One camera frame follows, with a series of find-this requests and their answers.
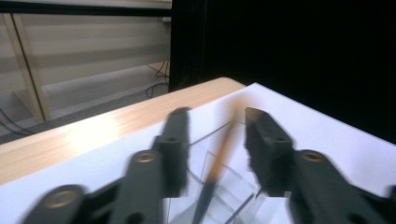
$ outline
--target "black cable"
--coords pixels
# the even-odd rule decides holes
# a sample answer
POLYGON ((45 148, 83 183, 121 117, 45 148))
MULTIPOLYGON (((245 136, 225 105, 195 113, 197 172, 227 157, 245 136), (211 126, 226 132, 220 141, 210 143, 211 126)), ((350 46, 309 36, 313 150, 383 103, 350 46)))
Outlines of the black cable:
MULTIPOLYGON (((161 65, 161 68, 160 68, 160 69, 157 71, 157 73, 154 75, 155 77, 159 77, 158 74, 159 74, 159 73, 161 72, 161 70, 163 69, 163 66, 165 65, 165 63, 166 63, 166 70, 168 69, 169 61, 163 61, 163 65, 161 65)), ((156 84, 154 84, 154 85, 148 87, 148 88, 145 90, 146 96, 147 96, 149 99, 151 99, 151 98, 153 97, 153 95, 154 95, 154 89, 155 89, 156 87, 161 86, 161 85, 166 85, 166 86, 168 86, 168 82, 167 82, 167 80, 166 80, 166 70, 165 70, 165 75, 163 75, 163 76, 165 77, 165 82, 156 83, 156 84)))
POLYGON ((0 124, 1 124, 4 128, 6 128, 9 132, 11 132, 11 133, 15 133, 15 134, 20 135, 20 136, 23 136, 23 137, 29 136, 29 134, 26 134, 26 133, 18 133, 17 131, 12 130, 11 128, 9 128, 9 127, 8 127, 3 121, 1 121, 1 120, 0 120, 0 124))
POLYGON ((14 130, 12 130, 11 128, 9 128, 3 121, 0 120, 1 124, 2 124, 6 129, 8 129, 9 131, 11 131, 11 132, 13 132, 13 133, 15 133, 15 134, 23 135, 23 136, 29 136, 29 135, 31 135, 31 134, 35 134, 34 132, 32 132, 32 131, 30 131, 30 130, 27 130, 27 129, 24 129, 24 128, 22 128, 20 125, 18 125, 17 123, 15 123, 15 122, 3 111, 2 108, 0 108, 0 113, 4 116, 4 118, 6 118, 6 120, 8 120, 8 122, 9 122, 10 124, 14 125, 15 127, 21 129, 21 131, 24 131, 24 132, 26 132, 26 133, 20 133, 20 132, 18 132, 18 131, 14 131, 14 130))
POLYGON ((163 69, 163 66, 165 65, 166 61, 163 61, 163 65, 161 65, 161 68, 157 71, 157 73, 154 75, 155 77, 158 76, 158 74, 161 72, 161 70, 163 69))

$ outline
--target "floor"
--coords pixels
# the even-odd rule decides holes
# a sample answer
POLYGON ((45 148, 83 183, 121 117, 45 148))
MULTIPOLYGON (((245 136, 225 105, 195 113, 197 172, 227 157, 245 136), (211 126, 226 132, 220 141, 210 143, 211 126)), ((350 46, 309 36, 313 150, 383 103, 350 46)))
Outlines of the floor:
MULTIPOLYGON (((61 119, 77 112, 84 113, 90 108, 98 108, 98 105, 108 106, 107 103, 126 96, 132 97, 128 102, 137 103, 167 93, 165 84, 157 85, 154 89, 151 88, 157 83, 166 83, 167 81, 165 76, 162 73, 157 73, 154 67, 144 65, 44 86, 43 92, 49 102, 51 119, 61 119)), ((0 108, 2 110, 0 112, 4 112, 15 123, 7 120, 4 114, 0 115, 0 120, 4 123, 0 123, 0 136, 10 134, 11 130, 20 132, 21 128, 40 124, 13 92, 0 95, 0 108)))

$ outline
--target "transparent acrylic box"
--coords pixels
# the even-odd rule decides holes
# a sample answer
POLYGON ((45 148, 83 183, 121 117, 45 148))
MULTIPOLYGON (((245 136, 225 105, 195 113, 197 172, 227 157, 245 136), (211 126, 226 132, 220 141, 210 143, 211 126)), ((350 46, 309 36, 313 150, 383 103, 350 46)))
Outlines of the transparent acrylic box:
MULTIPOLYGON (((250 223, 265 199, 265 196, 260 194, 260 187, 248 169, 248 156, 243 148, 244 125, 238 124, 233 132, 238 138, 234 141, 234 151, 237 150, 238 153, 231 157, 236 156, 241 160, 237 164, 235 162, 223 164, 222 175, 202 221, 205 224, 250 223)), ((216 157, 210 149, 216 148, 223 133, 224 128, 220 128, 191 144, 189 185, 180 198, 167 200, 166 223, 188 224, 192 222, 206 175, 216 157)))

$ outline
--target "white surface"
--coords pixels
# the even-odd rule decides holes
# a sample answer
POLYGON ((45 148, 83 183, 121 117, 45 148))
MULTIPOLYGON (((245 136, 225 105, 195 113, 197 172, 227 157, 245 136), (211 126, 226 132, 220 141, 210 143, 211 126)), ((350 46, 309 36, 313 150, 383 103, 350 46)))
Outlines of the white surface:
MULTIPOLYGON (((238 93, 248 93, 247 105, 269 112, 292 136, 296 149, 314 149, 328 155, 354 185, 375 194, 386 195, 387 186, 396 184, 396 146, 368 133, 345 125, 274 91, 253 84, 215 102, 190 112, 191 141, 214 131, 227 121, 221 105, 238 93)), ((15 180, 0 187, 0 223, 18 223, 30 206, 45 192, 60 185, 80 184, 88 191, 120 177, 129 156, 147 149, 163 124, 100 147, 72 160, 15 180)), ((235 139, 230 164, 239 172, 246 171, 243 137, 235 139)), ((266 199, 256 223, 290 223, 285 200, 266 199)))

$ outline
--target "wooden table edge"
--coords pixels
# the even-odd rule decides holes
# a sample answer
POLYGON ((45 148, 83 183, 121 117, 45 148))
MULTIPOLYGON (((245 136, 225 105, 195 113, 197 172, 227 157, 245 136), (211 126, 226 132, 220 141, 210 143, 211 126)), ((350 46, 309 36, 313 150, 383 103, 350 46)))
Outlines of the wooden table edge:
POLYGON ((0 185, 136 133, 178 107, 195 108, 244 87, 220 77, 0 145, 0 185))

